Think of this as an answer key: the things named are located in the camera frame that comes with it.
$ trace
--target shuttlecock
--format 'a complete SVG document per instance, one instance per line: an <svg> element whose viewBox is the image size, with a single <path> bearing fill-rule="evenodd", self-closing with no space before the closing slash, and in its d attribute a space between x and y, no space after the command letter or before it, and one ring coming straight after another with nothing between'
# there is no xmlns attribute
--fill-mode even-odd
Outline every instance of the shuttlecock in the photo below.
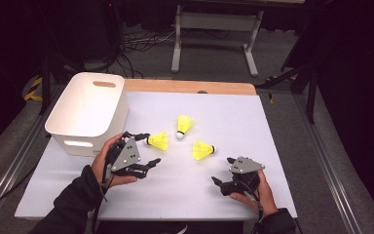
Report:
<svg viewBox="0 0 374 234"><path fill-rule="evenodd" d="M209 145L201 141L196 140L193 145L193 155L196 160L201 160L209 154L216 152L214 145Z"/></svg>
<svg viewBox="0 0 374 234"><path fill-rule="evenodd" d="M166 132L147 137L144 142L166 151L168 148L168 135Z"/></svg>
<svg viewBox="0 0 374 234"><path fill-rule="evenodd" d="M179 115L178 116L178 130L177 130L177 138L182 139L186 132L193 126L194 119L187 115Z"/></svg>

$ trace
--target white tabletop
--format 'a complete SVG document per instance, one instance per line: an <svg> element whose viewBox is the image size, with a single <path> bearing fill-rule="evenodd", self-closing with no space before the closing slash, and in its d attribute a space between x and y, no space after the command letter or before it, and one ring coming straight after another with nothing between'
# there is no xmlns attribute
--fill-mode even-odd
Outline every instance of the white tabletop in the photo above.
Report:
<svg viewBox="0 0 374 234"><path fill-rule="evenodd" d="M246 220L256 217L245 205L222 196L212 176L228 181L226 158L244 156L266 166L265 175L278 207L297 216L266 116L258 96L128 92L130 111L125 131L151 135L167 132L167 151L139 141L141 164L162 158L145 179L108 190L99 219ZM177 116L195 124L184 139L175 137ZM200 140L217 153L196 161L192 146ZM16 217L41 218L91 157L68 155L52 138L19 203Z"/></svg>

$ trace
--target table leg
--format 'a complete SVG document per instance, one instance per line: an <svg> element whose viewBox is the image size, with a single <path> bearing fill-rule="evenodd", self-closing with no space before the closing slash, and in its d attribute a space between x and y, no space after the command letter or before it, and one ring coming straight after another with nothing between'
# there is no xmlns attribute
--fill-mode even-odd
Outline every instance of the table leg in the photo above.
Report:
<svg viewBox="0 0 374 234"><path fill-rule="evenodd" d="M316 71L312 70L312 78L311 82L309 83L309 93L308 93L308 103L306 104L306 114L308 115L309 121L311 124L315 123L314 120L314 107L315 107L315 97L316 97L316 90L318 85L318 75Z"/></svg>
<svg viewBox="0 0 374 234"><path fill-rule="evenodd" d="M172 55L171 72L177 73L180 67L180 55L181 55L181 6L177 5L177 13L175 16L175 45L174 54Z"/></svg>
<svg viewBox="0 0 374 234"><path fill-rule="evenodd" d="M259 31L260 23L262 22L263 11L257 13L257 17L254 18L254 24L251 29L250 38L247 44L243 45L245 59L247 60L248 69L250 70L250 75L257 77L259 73L257 72L256 64L254 62L253 55L251 51L253 49L254 41L256 40L257 32Z"/></svg>
<svg viewBox="0 0 374 234"><path fill-rule="evenodd" d="M51 103L51 74L49 69L48 56L41 61L42 69L42 105L39 115L43 115Z"/></svg>

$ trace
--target cable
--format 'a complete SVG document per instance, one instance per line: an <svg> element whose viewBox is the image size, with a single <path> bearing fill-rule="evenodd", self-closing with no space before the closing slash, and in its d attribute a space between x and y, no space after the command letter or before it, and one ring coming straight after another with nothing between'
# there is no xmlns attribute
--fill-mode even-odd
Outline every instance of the cable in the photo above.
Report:
<svg viewBox="0 0 374 234"><path fill-rule="evenodd" d="M133 51L138 51L138 52L145 52L153 48L154 46L163 43L165 41L172 41L169 40L169 37L174 34L175 31L166 31L162 33L154 33L154 35L146 37L148 33L144 33L144 35L139 38L137 37L134 33L132 34L133 37L130 39L125 40L124 45L126 49L129 49L126 51L126 54L131 53Z"/></svg>
<svg viewBox="0 0 374 234"><path fill-rule="evenodd" d="M13 186L10 190L8 190L7 192L5 192L1 197L0 197L0 201L2 199L4 199L5 197L7 197L8 195L10 195L12 192L14 192L36 169L36 167L38 166L38 163L39 161L32 167L32 169L20 180L20 182L18 182L15 186Z"/></svg>
<svg viewBox="0 0 374 234"><path fill-rule="evenodd" d="M297 228L299 229L300 234L303 234L302 227L300 226L300 223L297 217L294 218L294 221L296 222L296 225L297 225Z"/></svg>
<svg viewBox="0 0 374 234"><path fill-rule="evenodd" d="M218 36L216 35L215 33L213 32L226 32L226 35L224 36ZM226 39L229 35L230 35L230 31L227 31L227 30L205 30L205 33L217 38L217 39Z"/></svg>
<svg viewBox="0 0 374 234"><path fill-rule="evenodd" d="M95 210L93 211L93 223L92 223L92 231L93 234L96 233L96 221L98 220L98 213L99 213L99 208L101 207L102 199L99 202L99 204L95 207Z"/></svg>
<svg viewBox="0 0 374 234"><path fill-rule="evenodd" d="M122 54L122 56L123 56L123 58L126 59L126 61L129 63L130 68L128 68L128 67L122 65L122 64L118 61L117 58L116 58L116 60L117 60L118 64L121 66L121 68L123 68L123 71L124 71L124 74L126 75L126 77L128 77L128 76L127 76L127 73L126 73L126 70L130 70L131 73L132 73L132 78L134 78L134 73L138 73L138 74L141 76L141 79L143 79L143 78L144 78L144 75L143 75L141 72L139 72L139 71L137 71L137 70L134 70L134 69L132 68L132 64L131 64L131 62L130 62L130 59L129 59L126 55L124 55L124 54Z"/></svg>
<svg viewBox="0 0 374 234"><path fill-rule="evenodd" d="M101 66L95 67L95 68L91 68L91 69L88 69L88 68L86 68L86 69L88 71L100 71L100 70L103 70L103 69L108 69L112 65L112 63L114 63L114 61L115 61L114 57L117 56L117 55L118 55L118 53L116 52L115 55L112 56L110 58L110 60L108 62L106 62L104 65L101 65Z"/></svg>
<svg viewBox="0 0 374 234"><path fill-rule="evenodd" d="M111 186L111 183L112 183L112 180L114 179L114 174L112 175L112 177L111 177L111 180L110 180L110 182L108 183L108 186L107 186L107 189L109 189L110 188L110 186Z"/></svg>

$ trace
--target hand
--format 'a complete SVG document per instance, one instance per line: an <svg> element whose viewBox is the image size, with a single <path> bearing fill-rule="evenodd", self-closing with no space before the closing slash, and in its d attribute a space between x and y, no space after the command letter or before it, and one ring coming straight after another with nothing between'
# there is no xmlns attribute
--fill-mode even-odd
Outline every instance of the hand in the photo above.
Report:
<svg viewBox="0 0 374 234"><path fill-rule="evenodd" d="M257 188L258 193L260 194L260 197L257 194L257 190L254 193L256 197L259 198L261 205L264 209L264 216L271 215L273 213L278 212L278 208L276 207L275 200L273 198L272 189L269 186L269 183L266 180L266 177L262 170L257 171L260 177L260 184ZM241 194L241 193L232 193L230 194L230 198L239 201L241 203L244 203L251 207L251 209L259 213L259 209L257 207L257 204L255 204L253 201L250 200L247 196Z"/></svg>
<svg viewBox="0 0 374 234"><path fill-rule="evenodd" d="M116 135L110 139L108 139L104 145L102 146L101 152L99 152L98 155L96 155L95 159L93 160L93 164L91 165L93 169L93 174L96 177L96 180L101 183L102 182L102 174L104 173L104 164L105 164L105 157L108 153L108 150L111 148L111 145L113 145L118 139L120 139L123 136L123 134ZM113 176L113 180L111 181L111 184L109 187L113 187L116 185L121 184L127 184L136 182L137 178L135 176Z"/></svg>

